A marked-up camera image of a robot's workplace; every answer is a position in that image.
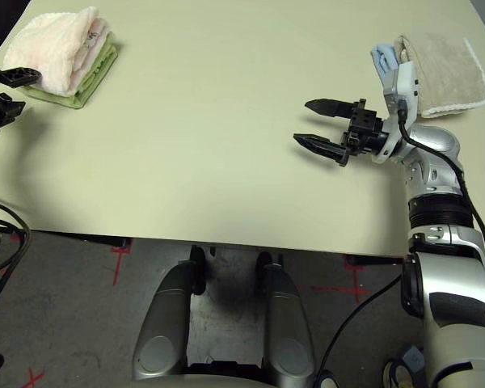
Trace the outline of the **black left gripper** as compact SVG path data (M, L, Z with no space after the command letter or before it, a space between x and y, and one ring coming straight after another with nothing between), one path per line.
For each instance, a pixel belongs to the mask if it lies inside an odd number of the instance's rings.
M41 73L31 68L0 70L0 83L8 87L30 86L40 78ZM23 101L14 101L6 93L0 93L0 128L12 123L22 113L25 104Z

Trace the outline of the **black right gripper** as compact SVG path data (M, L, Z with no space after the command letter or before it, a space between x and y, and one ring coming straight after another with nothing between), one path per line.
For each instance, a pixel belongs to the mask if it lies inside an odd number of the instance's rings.
M349 154L377 155L383 148L388 134L383 131L383 119L377 112L365 107L366 100L354 103L334 99L313 99L304 104L311 111L328 117L349 119L348 129L341 137L341 145L314 134L295 133L293 139L310 152L329 158L345 167Z

